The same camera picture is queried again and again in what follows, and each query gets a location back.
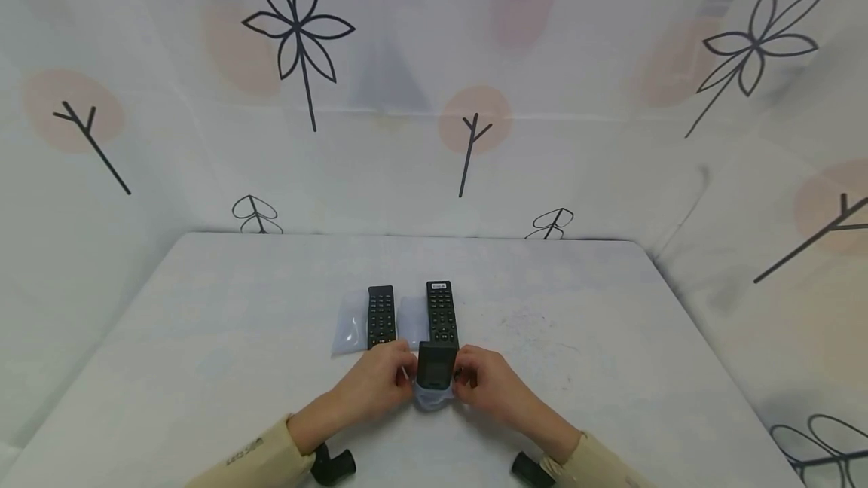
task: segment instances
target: person's left hand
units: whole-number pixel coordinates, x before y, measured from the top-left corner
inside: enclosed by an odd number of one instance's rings
[[[407,340],[383,343],[366,351],[335,388],[286,421],[302,455],[310,454],[335,433],[377,419],[413,396],[417,360]]]
[[[366,351],[332,390],[349,424],[381,417],[413,397],[417,359],[407,340]]]

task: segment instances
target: orange circle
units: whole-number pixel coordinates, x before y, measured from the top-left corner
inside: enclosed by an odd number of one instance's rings
[[[476,113],[479,113],[476,134],[481,133],[488,124],[491,124],[491,128],[473,144],[474,153],[497,146],[512,130],[512,111],[500,90],[487,85],[474,85],[452,96],[440,115],[440,139],[446,147],[461,154],[467,152],[470,129],[464,119],[472,123]]]
[[[241,7],[230,4],[210,4],[200,11],[207,56],[244,93],[275,96],[280,92],[277,51],[269,38],[241,25],[244,17]]]
[[[841,215],[841,193],[847,195],[847,207],[852,208],[868,197],[868,160],[852,160],[836,164],[805,181],[796,193],[796,229],[805,238],[813,236]],[[868,207],[859,209],[841,222],[868,224]],[[818,240],[812,248],[847,255],[868,254],[868,230],[834,230]]]
[[[28,121],[40,138],[58,151],[93,151],[78,125],[53,115],[56,112],[69,115],[64,101],[85,126],[90,108],[96,108],[90,135],[97,144],[113,139],[124,128],[124,110],[118,99],[99,82],[80,72],[63,68],[36,72],[25,78],[21,87]]]
[[[652,108],[679,105],[714,70],[715,56],[702,41],[720,31],[720,20],[700,17],[669,26],[646,58],[638,81],[639,98]]]

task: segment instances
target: hand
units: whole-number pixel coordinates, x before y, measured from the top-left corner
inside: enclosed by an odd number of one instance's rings
[[[349,424],[376,419],[413,397],[417,359],[407,340],[373,347],[332,390]]]
[[[407,340],[383,343],[366,351],[334,389],[286,421],[299,452],[310,454],[335,433],[376,419],[410,399],[416,367],[416,356],[410,352]]]
[[[570,458],[582,432],[538,398],[500,353],[465,345],[455,369],[461,372],[452,390],[463,403],[524,433],[561,464]]]

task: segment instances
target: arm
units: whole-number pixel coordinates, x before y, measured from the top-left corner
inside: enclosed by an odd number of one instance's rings
[[[653,488],[594,436],[581,432],[538,398],[497,352],[462,347],[453,392],[463,403],[524,433],[546,453],[542,468],[560,486]]]
[[[417,360],[406,340],[365,352],[334,389],[195,477],[187,488],[296,486],[313,465],[313,451],[335,433],[376,419],[413,395]]]

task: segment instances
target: black line drawing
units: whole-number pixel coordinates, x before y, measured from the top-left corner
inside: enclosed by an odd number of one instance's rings
[[[280,46],[277,50],[277,67],[280,79],[289,77],[301,62],[304,90],[307,91],[307,110],[310,112],[310,124],[313,125],[313,131],[316,132],[316,117],[313,113],[313,100],[310,98],[307,65],[309,63],[310,66],[313,66],[313,69],[328,81],[337,83],[335,64],[332,64],[332,58],[319,41],[333,41],[333,39],[343,38],[355,31],[356,27],[335,15],[313,15],[319,0],[313,0],[308,8],[304,8],[307,12],[303,12],[303,14],[299,14],[302,8],[299,7],[298,0],[266,1],[272,11],[260,10],[241,23],[250,30],[258,32],[259,35],[280,40]],[[312,53],[319,55],[319,64],[316,64],[318,60],[314,60]],[[288,60],[289,54],[292,54],[291,63]],[[325,66],[323,61],[327,63],[327,68],[321,67]]]
[[[805,249],[811,247],[811,245],[815,244],[817,241],[821,240],[823,236],[826,236],[829,232],[840,232],[844,230],[868,230],[868,224],[844,224],[844,221],[851,218],[859,209],[866,207],[868,205],[868,197],[864,197],[858,202],[856,202],[853,206],[847,205],[847,193],[841,193],[841,213],[837,216],[832,222],[829,222],[828,225],[824,226],[823,229],[819,230],[813,236],[809,237],[805,240],[804,243],[799,245],[799,247],[793,249],[788,255],[784,256],[781,260],[778,260],[773,264],[768,270],[760,273],[757,278],[754,279],[753,283],[757,284],[762,281],[764,278],[771,276],[779,267],[786,264],[788,261],[793,260],[796,255],[801,252],[804,252]]]
[[[479,134],[476,134],[476,123],[479,122],[479,113],[473,114],[473,123],[470,123],[467,117],[462,117],[462,119],[467,128],[470,129],[470,136],[467,140],[467,158],[464,158],[464,174],[461,175],[461,188],[458,189],[459,198],[464,196],[464,182],[467,181],[467,169],[470,167],[470,153],[473,152],[473,145],[476,143],[476,140],[479,140],[494,125],[493,123],[489,123]]]
[[[73,111],[72,106],[69,105],[69,102],[63,100],[62,104],[69,115],[63,115],[63,113],[58,113],[57,111],[55,111],[53,115],[55,117],[59,117],[75,123],[75,126],[78,127],[79,130],[81,130],[81,134],[84,134],[84,137],[90,142],[90,145],[93,146],[93,150],[96,151],[97,155],[99,155],[99,158],[102,158],[102,163],[106,165],[108,171],[115,176],[115,179],[118,180],[119,184],[121,184],[121,187],[124,187],[124,191],[127,193],[127,196],[131,195],[132,192],[130,192],[130,187],[127,187],[127,184],[125,184],[124,180],[121,179],[121,176],[118,175],[118,171],[115,170],[115,168],[109,162],[109,158],[106,156],[105,153],[102,152],[102,149],[99,149],[99,145],[90,134],[90,129],[93,128],[93,117],[96,117],[96,107],[90,107],[90,113],[87,114],[87,124],[85,124],[81,122],[81,119],[79,118],[78,114]]]
[[[719,84],[722,84],[722,87],[696,121],[693,121],[692,127],[684,138],[692,134],[711,106],[732,83],[732,79],[738,77],[738,88],[744,96],[750,96],[760,84],[762,74],[766,70],[767,56],[799,56],[819,49],[819,45],[812,38],[787,30],[811,12],[820,1],[796,0],[778,14],[778,0],[757,0],[753,5],[753,12],[750,13],[750,23],[746,32],[721,32],[702,41],[711,53],[726,56],[727,59],[708,74],[696,93],[706,92]],[[727,71],[727,66],[732,64],[735,66]]]
[[[569,214],[569,215],[570,215],[570,218],[567,219],[567,221],[564,222],[564,224],[561,224],[561,216],[562,216],[564,213]],[[542,218],[546,218],[546,216],[549,216],[549,215],[552,215],[552,214],[554,214],[555,217],[554,217],[551,221],[548,221],[548,224],[536,224],[536,222],[537,222],[538,220],[540,220],[540,219],[542,219]],[[547,240],[547,239],[549,238],[549,236],[552,235],[552,231],[553,231],[553,230],[557,230],[558,232],[561,233],[561,236],[558,237],[558,239],[559,239],[559,240],[560,240],[560,239],[563,239],[563,238],[564,238],[564,228],[565,228],[568,224],[570,224],[570,222],[573,221],[573,216],[576,216],[576,215],[573,214],[569,209],[566,209],[566,208],[553,209],[553,210],[552,210],[551,212],[549,212],[549,213],[543,213],[542,215],[539,215],[538,218],[536,218],[536,219],[533,220],[533,227],[535,227],[536,230],[534,230],[534,231],[531,232],[531,233],[528,233],[524,238],[525,238],[526,240],[527,240],[527,239],[530,239],[531,237],[536,236],[538,233],[543,233],[543,231],[544,231],[544,232],[545,232],[545,236],[543,237],[543,239],[544,239],[544,240]]]
[[[817,435],[817,432],[815,430],[815,422],[818,419],[826,419],[835,422],[845,427],[845,429],[849,430],[851,432],[851,435],[861,435],[862,437],[866,438],[866,447],[864,447],[862,450],[856,450],[856,452],[852,453],[845,453],[842,452],[840,449],[833,447],[832,444],[823,441],[823,438]],[[795,435],[798,435],[811,442],[816,447],[819,447],[819,449],[822,450],[823,454],[828,454],[829,456],[827,458],[817,458],[809,460],[801,460],[793,457],[792,454],[789,454],[786,450],[783,449],[781,443],[778,443],[778,439],[775,437],[775,432],[778,430],[785,430],[795,433]],[[856,486],[856,483],[853,481],[850,466],[854,460],[868,458],[868,433],[857,429],[856,426],[849,424],[844,420],[836,419],[833,416],[822,413],[812,414],[808,418],[808,430],[811,432],[811,435],[807,435],[805,432],[794,429],[792,426],[788,426],[785,424],[776,424],[773,425],[772,428],[769,430],[769,434],[772,436],[773,439],[775,439],[775,443],[777,444],[778,449],[781,449],[781,452],[784,454],[784,456],[787,457],[787,461],[789,461],[790,465],[793,466],[793,469],[799,475],[802,483],[805,483],[805,472],[811,467],[834,464],[835,466],[838,466],[838,471],[841,478],[841,488],[846,488],[847,484],[849,484],[850,488],[858,488]]]
[[[250,203],[250,213],[239,215],[235,212],[235,209],[243,202]],[[263,201],[262,198],[257,198],[250,194],[241,197],[240,200],[232,206],[232,215],[234,215],[236,219],[244,219],[244,222],[241,222],[241,233],[244,232],[244,227],[248,222],[252,222],[253,220],[256,220],[256,224],[259,226],[259,230],[256,233],[268,233],[266,227],[269,226],[273,226],[275,229],[279,230],[280,233],[283,233],[283,229],[274,221],[274,219],[277,218],[277,210],[273,205]]]

